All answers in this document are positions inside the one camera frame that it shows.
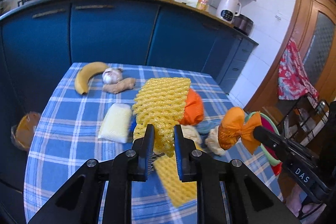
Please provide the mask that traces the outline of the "yellow foam sheet piece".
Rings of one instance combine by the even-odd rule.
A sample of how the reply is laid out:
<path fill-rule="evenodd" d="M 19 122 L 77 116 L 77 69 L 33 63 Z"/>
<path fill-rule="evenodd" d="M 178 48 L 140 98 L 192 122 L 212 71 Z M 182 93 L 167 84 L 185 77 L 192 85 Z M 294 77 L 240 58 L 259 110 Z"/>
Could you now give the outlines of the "yellow foam sheet piece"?
<path fill-rule="evenodd" d="M 181 182 L 175 156 L 158 157 L 154 169 L 174 207 L 180 207 L 197 198 L 196 182 Z"/>

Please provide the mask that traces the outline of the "cream tissue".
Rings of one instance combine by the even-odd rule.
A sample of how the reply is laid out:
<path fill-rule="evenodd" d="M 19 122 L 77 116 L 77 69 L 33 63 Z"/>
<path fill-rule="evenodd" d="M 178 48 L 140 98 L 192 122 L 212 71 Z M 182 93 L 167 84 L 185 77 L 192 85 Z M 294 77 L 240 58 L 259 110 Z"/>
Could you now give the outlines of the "cream tissue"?
<path fill-rule="evenodd" d="M 218 129 L 219 126 L 215 126 L 210 129 L 208 137 L 205 139 L 207 148 L 217 156 L 224 156 L 226 151 L 222 149 L 218 142 Z"/>

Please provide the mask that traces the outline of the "orange mesh wrapper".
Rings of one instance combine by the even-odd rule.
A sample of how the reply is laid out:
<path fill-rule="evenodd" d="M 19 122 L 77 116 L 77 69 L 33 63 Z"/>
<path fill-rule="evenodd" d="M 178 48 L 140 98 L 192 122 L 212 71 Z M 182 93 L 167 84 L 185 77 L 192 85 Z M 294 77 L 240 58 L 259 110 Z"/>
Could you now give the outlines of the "orange mesh wrapper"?
<path fill-rule="evenodd" d="M 253 155 L 261 144 L 253 136 L 253 131 L 258 126 L 262 126 L 260 112 L 253 114 L 245 121 L 245 112 L 242 108 L 230 108 L 218 128 L 219 146 L 228 150 L 241 140 L 244 147 Z"/>

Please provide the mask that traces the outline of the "blue plastic wrapper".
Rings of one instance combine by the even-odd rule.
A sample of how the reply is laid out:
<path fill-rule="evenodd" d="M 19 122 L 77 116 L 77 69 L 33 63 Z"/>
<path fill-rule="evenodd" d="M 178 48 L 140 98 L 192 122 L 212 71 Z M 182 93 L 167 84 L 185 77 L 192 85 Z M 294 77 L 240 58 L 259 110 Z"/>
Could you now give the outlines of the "blue plastic wrapper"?
<path fill-rule="evenodd" d="M 201 123 L 197 124 L 196 128 L 197 128 L 197 132 L 200 135 L 207 135 L 216 126 L 217 126 L 217 124 L 213 121 L 205 121 L 205 122 L 201 122 Z"/>

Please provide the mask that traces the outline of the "white tissue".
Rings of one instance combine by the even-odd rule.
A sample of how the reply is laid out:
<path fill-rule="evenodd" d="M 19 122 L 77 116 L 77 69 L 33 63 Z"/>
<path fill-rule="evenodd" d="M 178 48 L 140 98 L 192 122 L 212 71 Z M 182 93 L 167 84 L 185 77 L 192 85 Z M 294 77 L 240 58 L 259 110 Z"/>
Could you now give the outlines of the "white tissue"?
<path fill-rule="evenodd" d="M 191 125 L 181 125 L 183 136 L 187 139 L 191 139 L 198 146 L 202 145 L 202 139 L 196 128 Z"/>

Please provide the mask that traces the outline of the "white foam packet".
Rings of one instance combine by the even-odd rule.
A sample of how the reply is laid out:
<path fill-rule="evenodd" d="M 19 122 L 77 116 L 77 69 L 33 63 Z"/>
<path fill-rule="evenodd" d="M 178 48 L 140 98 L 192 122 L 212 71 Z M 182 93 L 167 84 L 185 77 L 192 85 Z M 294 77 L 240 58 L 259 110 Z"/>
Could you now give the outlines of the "white foam packet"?
<path fill-rule="evenodd" d="M 114 103 L 103 119 L 98 138 L 118 143 L 127 143 L 131 116 L 130 105 Z"/>

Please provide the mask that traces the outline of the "yellow foam fruit net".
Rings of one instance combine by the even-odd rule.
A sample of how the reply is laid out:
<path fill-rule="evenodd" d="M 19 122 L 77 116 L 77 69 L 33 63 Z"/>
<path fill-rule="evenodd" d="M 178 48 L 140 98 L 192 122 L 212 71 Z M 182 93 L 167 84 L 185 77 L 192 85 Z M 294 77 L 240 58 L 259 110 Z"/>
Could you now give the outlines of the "yellow foam fruit net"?
<path fill-rule="evenodd" d="M 136 126 L 133 139 L 144 137 L 147 125 L 154 126 L 157 155 L 174 155 L 174 127 L 183 118 L 191 80 L 185 77 L 152 78 L 138 91 L 132 106 Z"/>

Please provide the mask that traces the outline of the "blue kitchen cabinets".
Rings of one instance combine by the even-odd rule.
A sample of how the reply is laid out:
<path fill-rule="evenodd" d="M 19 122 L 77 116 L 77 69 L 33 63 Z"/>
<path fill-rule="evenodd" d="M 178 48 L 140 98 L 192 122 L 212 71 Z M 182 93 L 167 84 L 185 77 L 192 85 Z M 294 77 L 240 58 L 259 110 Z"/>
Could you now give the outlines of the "blue kitchen cabinets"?
<path fill-rule="evenodd" d="M 11 128 L 41 112 L 73 63 L 203 72 L 221 81 L 256 42 L 223 20 L 160 0 L 37 0 L 1 16 L 1 183 L 22 191 L 27 155 Z"/>

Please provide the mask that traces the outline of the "red bin green rim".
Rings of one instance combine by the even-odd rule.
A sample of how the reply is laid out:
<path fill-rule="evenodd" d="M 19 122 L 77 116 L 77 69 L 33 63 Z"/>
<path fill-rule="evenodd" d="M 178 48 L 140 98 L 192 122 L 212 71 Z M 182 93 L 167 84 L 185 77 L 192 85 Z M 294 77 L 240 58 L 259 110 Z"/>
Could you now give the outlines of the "red bin green rim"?
<path fill-rule="evenodd" d="M 275 176 L 278 176 L 282 170 L 282 162 L 286 161 L 287 152 L 284 142 L 278 134 L 277 128 L 272 120 L 264 113 L 259 111 L 248 114 L 245 119 L 247 122 L 253 121 L 255 118 L 260 120 L 260 125 L 257 125 L 252 130 L 252 136 L 261 144 L 264 152 Z"/>

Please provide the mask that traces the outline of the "black metal rack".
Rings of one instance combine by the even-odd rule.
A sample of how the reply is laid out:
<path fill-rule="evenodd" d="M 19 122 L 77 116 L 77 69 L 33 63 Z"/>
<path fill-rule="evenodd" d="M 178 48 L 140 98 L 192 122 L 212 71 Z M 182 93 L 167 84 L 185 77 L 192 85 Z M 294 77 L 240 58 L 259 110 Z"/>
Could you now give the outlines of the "black metal rack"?
<path fill-rule="evenodd" d="M 319 154 L 326 136 L 322 129 L 329 115 L 328 102 L 306 94 L 293 101 L 280 100 L 276 109 L 280 112 L 276 119 L 280 135 Z"/>

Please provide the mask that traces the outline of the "blue plaid tablecloth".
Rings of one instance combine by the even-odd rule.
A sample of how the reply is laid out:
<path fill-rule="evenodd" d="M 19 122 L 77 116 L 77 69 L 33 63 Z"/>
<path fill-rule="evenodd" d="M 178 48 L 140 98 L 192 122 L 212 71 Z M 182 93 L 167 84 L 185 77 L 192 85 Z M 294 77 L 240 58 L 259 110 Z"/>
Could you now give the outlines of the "blue plaid tablecloth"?
<path fill-rule="evenodd" d="M 132 143 L 115 143 L 98 139 L 104 116 L 113 103 L 132 105 L 140 87 L 151 78 L 187 77 L 191 87 L 201 96 L 205 108 L 202 124 L 218 125 L 233 105 L 227 95 L 207 74 L 176 69 L 137 65 L 110 64 L 122 68 L 124 77 L 137 79 L 133 90 L 113 95 L 101 91 L 101 76 L 89 82 L 89 94 L 80 96 L 74 80 L 84 63 L 74 63 L 55 88 L 42 112 L 27 160 L 23 201 L 26 221 L 72 176 L 88 159 L 113 159 L 130 149 Z M 251 155 L 239 141 L 223 157 L 215 159 L 229 162 L 240 159 L 257 177 L 282 200 L 277 176 L 274 175 L 263 151 L 258 148 Z M 132 223 L 196 223 L 197 203 L 192 200 L 174 207 L 155 171 L 146 183 L 132 186 Z"/>

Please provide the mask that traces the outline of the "brown bag on floor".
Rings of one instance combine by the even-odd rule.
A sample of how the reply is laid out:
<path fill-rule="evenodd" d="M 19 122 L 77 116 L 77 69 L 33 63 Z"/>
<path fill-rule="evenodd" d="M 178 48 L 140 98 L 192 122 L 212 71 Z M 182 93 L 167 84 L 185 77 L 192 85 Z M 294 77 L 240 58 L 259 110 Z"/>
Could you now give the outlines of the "brown bag on floor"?
<path fill-rule="evenodd" d="M 29 112 L 11 128 L 11 141 L 15 147 L 29 152 L 41 114 Z"/>

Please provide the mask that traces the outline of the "red floral cloth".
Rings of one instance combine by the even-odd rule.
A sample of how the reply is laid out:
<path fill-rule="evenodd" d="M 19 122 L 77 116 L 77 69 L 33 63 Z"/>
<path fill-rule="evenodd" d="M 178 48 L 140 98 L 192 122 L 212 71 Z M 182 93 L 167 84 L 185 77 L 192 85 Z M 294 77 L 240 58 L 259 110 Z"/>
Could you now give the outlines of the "red floral cloth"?
<path fill-rule="evenodd" d="M 310 94 L 315 100 L 319 93 L 309 81 L 302 58 L 293 38 L 290 38 L 278 67 L 278 98 L 293 101 Z"/>

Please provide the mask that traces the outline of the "yellow banana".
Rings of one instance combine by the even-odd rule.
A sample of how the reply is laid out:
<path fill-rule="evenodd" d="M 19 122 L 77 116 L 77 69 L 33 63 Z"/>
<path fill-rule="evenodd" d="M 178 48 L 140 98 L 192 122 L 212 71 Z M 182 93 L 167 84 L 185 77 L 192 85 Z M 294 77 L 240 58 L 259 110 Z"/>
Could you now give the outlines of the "yellow banana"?
<path fill-rule="evenodd" d="M 89 80 L 95 75 L 102 74 L 108 68 L 109 66 L 106 63 L 98 61 L 84 65 L 75 78 L 76 92 L 80 95 L 87 94 Z"/>

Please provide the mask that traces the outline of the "ginger root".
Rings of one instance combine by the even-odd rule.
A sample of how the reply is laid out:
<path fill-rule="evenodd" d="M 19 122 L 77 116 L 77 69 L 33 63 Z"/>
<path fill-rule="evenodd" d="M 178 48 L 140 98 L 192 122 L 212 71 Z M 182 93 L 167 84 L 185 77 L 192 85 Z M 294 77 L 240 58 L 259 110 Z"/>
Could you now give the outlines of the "ginger root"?
<path fill-rule="evenodd" d="M 118 94 L 125 90 L 133 89 L 135 86 L 135 83 L 136 83 L 136 79 L 129 77 L 129 78 L 121 80 L 120 82 L 116 84 L 104 84 L 104 86 L 102 87 L 102 90 L 107 93 Z"/>

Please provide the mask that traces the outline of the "garlic bulb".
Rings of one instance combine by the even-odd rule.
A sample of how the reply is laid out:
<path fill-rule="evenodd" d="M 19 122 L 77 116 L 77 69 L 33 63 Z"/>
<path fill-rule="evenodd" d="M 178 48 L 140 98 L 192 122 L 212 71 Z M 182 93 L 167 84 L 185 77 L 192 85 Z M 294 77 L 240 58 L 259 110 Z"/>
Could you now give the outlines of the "garlic bulb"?
<path fill-rule="evenodd" d="M 108 68 L 102 74 L 102 81 L 104 84 L 117 84 L 123 80 L 122 69 Z"/>

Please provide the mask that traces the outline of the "wooden door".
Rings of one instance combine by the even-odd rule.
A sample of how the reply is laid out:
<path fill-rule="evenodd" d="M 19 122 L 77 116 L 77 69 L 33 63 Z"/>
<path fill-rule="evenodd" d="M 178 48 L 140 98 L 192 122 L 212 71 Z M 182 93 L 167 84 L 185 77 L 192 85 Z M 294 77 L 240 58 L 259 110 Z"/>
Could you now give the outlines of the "wooden door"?
<path fill-rule="evenodd" d="M 278 102 L 278 65 L 289 39 L 294 39 L 302 58 L 308 53 L 318 15 L 324 14 L 335 23 L 335 0 L 295 0 L 294 11 L 281 47 L 261 85 L 244 107 L 247 113 L 260 111 L 271 118 L 280 112 Z"/>

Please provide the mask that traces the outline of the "black rice cooker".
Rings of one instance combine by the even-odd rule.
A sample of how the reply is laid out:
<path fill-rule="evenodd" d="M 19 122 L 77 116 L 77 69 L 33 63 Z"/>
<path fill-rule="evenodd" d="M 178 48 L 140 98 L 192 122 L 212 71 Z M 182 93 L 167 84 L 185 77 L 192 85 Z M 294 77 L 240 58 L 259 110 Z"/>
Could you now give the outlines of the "black rice cooker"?
<path fill-rule="evenodd" d="M 242 14 L 235 16 L 232 24 L 234 25 L 234 29 L 240 31 L 246 36 L 249 36 L 253 28 L 253 20 Z"/>

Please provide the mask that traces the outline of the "white electric kettle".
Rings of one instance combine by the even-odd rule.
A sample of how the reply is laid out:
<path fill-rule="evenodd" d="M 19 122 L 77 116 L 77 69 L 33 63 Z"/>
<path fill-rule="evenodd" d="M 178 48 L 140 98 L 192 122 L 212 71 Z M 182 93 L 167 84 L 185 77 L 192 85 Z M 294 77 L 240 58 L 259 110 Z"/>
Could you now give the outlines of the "white electric kettle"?
<path fill-rule="evenodd" d="M 242 5 L 239 0 L 220 0 L 216 16 L 227 23 L 232 23 L 240 15 Z"/>

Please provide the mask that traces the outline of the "orange label jar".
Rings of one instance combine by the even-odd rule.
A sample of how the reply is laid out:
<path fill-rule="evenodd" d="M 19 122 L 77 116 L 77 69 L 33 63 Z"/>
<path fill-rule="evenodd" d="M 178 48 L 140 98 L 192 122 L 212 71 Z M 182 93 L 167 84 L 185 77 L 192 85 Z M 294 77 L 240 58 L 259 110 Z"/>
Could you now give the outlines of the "orange label jar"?
<path fill-rule="evenodd" d="M 196 8 L 201 11 L 208 11 L 209 0 L 198 0 Z"/>

